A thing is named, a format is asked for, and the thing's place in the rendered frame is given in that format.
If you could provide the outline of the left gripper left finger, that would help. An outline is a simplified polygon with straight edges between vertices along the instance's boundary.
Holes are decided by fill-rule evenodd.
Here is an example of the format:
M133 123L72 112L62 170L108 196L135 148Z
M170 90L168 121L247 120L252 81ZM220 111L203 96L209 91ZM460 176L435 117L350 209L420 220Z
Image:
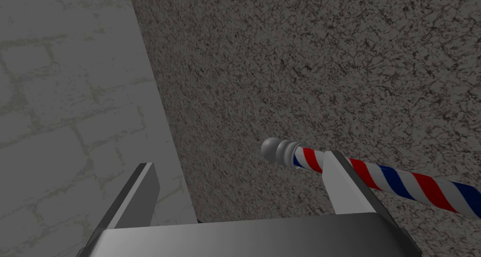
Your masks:
M150 226L159 192L160 184L155 165L139 164L98 224L98 228L106 230Z

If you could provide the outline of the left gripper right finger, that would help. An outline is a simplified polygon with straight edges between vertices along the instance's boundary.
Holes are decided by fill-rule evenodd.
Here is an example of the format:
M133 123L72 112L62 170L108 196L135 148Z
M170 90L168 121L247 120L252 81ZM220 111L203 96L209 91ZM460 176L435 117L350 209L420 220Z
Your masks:
M335 214L377 213L399 226L339 151L324 153L322 180Z

